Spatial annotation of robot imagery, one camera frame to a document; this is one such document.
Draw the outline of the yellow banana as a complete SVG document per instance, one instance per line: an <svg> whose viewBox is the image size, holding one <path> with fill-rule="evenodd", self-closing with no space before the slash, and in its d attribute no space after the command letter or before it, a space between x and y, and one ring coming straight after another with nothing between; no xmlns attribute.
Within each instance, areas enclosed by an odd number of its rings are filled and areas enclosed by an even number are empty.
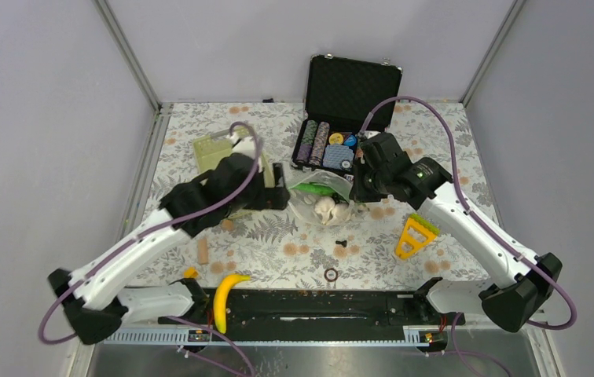
<svg viewBox="0 0 594 377"><path fill-rule="evenodd" d="M212 304L214 324L218 332L227 332L227 300L236 285L251 280L249 275L230 274L218 285Z"/></svg>

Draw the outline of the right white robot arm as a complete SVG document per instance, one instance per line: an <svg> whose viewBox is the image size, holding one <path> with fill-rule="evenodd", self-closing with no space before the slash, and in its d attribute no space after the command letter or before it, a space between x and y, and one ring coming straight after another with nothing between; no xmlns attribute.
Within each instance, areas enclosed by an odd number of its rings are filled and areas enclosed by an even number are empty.
<svg viewBox="0 0 594 377"><path fill-rule="evenodd" d="M487 280L434 278L414 303L419 320L433 324L445 313L486 315L495 325L517 332L550 298L563 263L552 253L539 255L523 246L484 214L429 157L413 162L389 133L360 144L353 165L350 197L359 203L389 196L456 239L484 268Z"/></svg>

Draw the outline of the white mushroom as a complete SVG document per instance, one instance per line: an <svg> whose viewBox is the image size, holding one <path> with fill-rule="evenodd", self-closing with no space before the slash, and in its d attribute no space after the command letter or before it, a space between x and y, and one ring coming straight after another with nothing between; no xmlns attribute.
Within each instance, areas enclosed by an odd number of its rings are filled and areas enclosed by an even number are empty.
<svg viewBox="0 0 594 377"><path fill-rule="evenodd" d="M354 208L353 202L337 203L332 197L322 196L313 205L313 212L321 225L342 225L352 218Z"/></svg>

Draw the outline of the long green pepper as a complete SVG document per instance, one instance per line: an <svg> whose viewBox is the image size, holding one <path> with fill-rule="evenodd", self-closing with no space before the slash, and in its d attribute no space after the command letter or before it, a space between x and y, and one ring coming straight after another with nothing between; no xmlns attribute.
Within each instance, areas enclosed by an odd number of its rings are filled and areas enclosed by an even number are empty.
<svg viewBox="0 0 594 377"><path fill-rule="evenodd" d="M308 192L310 194L319 195L319 196L332 196L336 194L336 190L327 186L322 185L319 183L299 183L294 185L292 189L300 191L300 192Z"/></svg>

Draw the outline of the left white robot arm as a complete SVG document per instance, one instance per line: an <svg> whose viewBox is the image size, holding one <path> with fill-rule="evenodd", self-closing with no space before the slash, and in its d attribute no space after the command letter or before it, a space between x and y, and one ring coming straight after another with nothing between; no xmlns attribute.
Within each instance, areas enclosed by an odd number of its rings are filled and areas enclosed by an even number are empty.
<svg viewBox="0 0 594 377"><path fill-rule="evenodd" d="M213 170L175 185L159 206L133 231L99 258L74 271L55 269L48 277L57 296L49 311L61 307L85 345L99 343L124 324L160 317L190 323L207 315L204 293L191 280L155 287L129 282L159 256L219 225L240 210L283 210L289 201L281 163L272 163L274 183L252 137L233 137L232 152Z"/></svg>

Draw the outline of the clear zip top bag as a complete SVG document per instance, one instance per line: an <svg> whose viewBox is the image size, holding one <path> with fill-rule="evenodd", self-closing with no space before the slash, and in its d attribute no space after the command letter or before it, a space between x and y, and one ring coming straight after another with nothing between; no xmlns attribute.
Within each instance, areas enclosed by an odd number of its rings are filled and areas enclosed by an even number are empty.
<svg viewBox="0 0 594 377"><path fill-rule="evenodd" d="M343 225L366 210L351 199L352 187L346 178L323 170L295 176L288 182L288 208L309 225Z"/></svg>

